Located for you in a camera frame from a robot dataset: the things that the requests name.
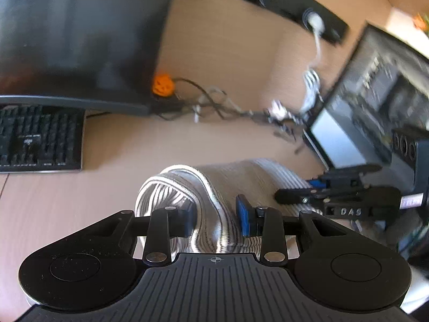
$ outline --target black rubber pad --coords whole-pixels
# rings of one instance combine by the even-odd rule
[[[411,320],[399,308],[369,314],[351,314],[321,306],[295,286],[286,270],[263,266],[252,254],[182,253],[170,266],[147,270],[129,295],[106,308],[69,314],[33,306],[18,321],[409,322]]]

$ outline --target desk surface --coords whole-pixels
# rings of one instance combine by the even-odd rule
[[[119,210],[133,210],[141,184],[163,168],[273,158],[304,178],[321,173],[307,148],[294,155],[298,145],[248,119],[89,118],[82,172],[0,175],[0,321],[14,321],[28,308],[18,269],[30,253]]]

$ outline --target computer monitor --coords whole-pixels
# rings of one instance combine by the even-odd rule
[[[170,0],[0,0],[0,103],[147,115]]]
[[[379,164],[378,182],[408,190],[413,171],[392,153],[407,125],[429,128],[429,59],[368,25],[305,134],[327,168]]]

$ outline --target keyboard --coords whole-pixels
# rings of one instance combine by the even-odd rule
[[[82,169],[85,110],[41,105],[0,109],[0,173]]]

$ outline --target small pumpkin figurine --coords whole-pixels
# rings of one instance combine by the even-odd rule
[[[414,22],[414,26],[417,29],[419,29],[425,33],[429,32],[429,18],[428,17],[425,17],[423,19],[422,16],[418,14],[413,18],[413,22]]]
[[[175,85],[170,75],[161,74],[154,77],[152,92],[161,97],[170,97],[174,94]]]

